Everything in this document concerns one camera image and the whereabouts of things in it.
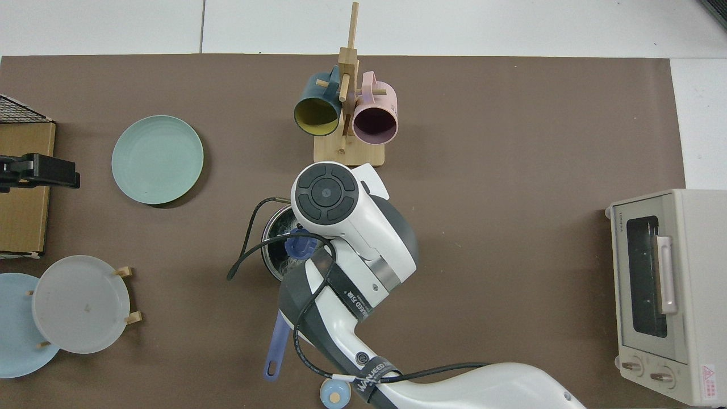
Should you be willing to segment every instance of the light blue plate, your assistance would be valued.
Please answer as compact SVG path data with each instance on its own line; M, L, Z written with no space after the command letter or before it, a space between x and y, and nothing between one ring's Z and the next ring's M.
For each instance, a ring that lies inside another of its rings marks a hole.
M159 205L187 193L203 163L197 132L181 119L156 115L136 121L121 134L113 149L111 171L128 197Z
M45 339L33 321L33 297L38 279L27 274L0 274L0 378L17 378L42 368L58 347L36 346Z

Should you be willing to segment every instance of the toaster oven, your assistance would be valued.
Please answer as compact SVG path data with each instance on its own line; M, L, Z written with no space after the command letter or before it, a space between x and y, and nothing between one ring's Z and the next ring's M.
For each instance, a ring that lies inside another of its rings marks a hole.
M727 405L727 191L615 202L621 375L688 405Z

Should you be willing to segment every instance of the mug rack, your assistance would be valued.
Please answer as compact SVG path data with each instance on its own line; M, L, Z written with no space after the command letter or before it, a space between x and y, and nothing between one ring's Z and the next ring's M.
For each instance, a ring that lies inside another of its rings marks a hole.
M341 47L338 54L340 74L339 100L342 103L341 117L336 130L325 136L316 136L313 141L313 161L336 161L347 166L370 163L373 166L384 164L384 145L370 145L362 142L353 134L352 118L356 109L356 96L361 94L358 84L358 53L354 48L358 3L351 6L351 20L348 28L348 45ZM325 81L318 80L320 87L328 87ZM385 90L373 90L374 95L385 95Z

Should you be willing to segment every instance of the oven window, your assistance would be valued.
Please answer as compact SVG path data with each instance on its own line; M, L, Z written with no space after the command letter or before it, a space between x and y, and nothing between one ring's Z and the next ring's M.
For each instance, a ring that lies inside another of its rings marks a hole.
M652 237L659 233L656 216L631 219L626 222L631 276L631 312L634 330L665 338L667 317L659 313L656 292L656 268Z

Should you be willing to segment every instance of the oven door handle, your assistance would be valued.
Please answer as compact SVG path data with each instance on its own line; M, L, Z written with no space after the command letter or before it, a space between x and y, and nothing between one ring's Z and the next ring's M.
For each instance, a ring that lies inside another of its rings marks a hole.
M651 249L656 261L656 295L659 300L659 313L676 314L672 238L669 236L652 236Z

